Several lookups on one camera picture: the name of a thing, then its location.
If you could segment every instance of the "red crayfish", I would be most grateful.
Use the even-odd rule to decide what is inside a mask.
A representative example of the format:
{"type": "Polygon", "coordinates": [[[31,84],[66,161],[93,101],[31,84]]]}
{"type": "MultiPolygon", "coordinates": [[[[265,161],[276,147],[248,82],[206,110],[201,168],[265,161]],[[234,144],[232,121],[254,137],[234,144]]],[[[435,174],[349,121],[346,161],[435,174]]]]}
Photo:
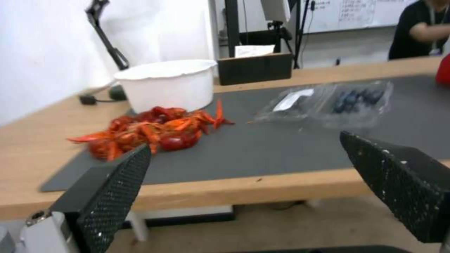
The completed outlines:
{"type": "Polygon", "coordinates": [[[222,102],[217,101],[216,118],[204,110],[187,113],[182,108],[154,107],[134,117],[113,119],[104,131],[67,138],[73,143],[87,143],[90,153],[111,161],[135,147],[147,143],[153,154],[158,148],[173,151],[190,148],[202,133],[209,134],[208,125],[217,130],[221,124],[234,124],[223,118],[222,102]]]}

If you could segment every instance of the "floor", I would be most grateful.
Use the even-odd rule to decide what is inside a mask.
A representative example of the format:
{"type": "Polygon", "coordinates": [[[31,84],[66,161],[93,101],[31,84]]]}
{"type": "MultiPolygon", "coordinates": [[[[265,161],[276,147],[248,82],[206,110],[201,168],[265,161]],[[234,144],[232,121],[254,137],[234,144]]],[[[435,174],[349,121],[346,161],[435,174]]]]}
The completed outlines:
{"type": "Polygon", "coordinates": [[[418,242],[373,196],[327,199],[274,210],[273,205],[236,207],[236,220],[150,229],[147,242],[131,230],[117,233],[109,253],[237,252],[344,245],[390,245],[413,253],[439,251],[418,242]]]}

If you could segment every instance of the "label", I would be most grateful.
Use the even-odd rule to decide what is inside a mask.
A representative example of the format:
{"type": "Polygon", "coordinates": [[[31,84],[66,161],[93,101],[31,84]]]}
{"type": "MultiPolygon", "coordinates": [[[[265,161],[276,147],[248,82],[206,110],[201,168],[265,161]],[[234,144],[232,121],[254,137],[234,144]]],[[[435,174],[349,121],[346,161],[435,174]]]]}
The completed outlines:
{"type": "Polygon", "coordinates": [[[284,111],[291,108],[294,103],[302,96],[309,97],[314,94],[314,89],[299,90],[287,94],[273,109],[274,112],[284,111]]]}

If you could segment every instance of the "plastic bag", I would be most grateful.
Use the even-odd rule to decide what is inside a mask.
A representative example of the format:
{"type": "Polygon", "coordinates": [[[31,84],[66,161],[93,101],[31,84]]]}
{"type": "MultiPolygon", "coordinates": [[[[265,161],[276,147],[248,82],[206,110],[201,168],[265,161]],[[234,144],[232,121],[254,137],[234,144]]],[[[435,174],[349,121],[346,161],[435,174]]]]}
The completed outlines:
{"type": "Polygon", "coordinates": [[[311,119],[329,128],[372,127],[389,108],[388,81],[322,84],[291,88],[257,113],[255,121],[311,119]]]}

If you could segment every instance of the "person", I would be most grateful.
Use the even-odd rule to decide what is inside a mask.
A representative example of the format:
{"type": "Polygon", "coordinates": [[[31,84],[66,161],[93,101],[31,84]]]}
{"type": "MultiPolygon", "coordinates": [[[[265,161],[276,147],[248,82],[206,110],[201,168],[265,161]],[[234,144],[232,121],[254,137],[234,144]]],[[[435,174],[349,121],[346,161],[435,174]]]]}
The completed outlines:
{"type": "Polygon", "coordinates": [[[450,36],[450,0],[419,0],[405,8],[389,59],[442,54],[450,36]]]}

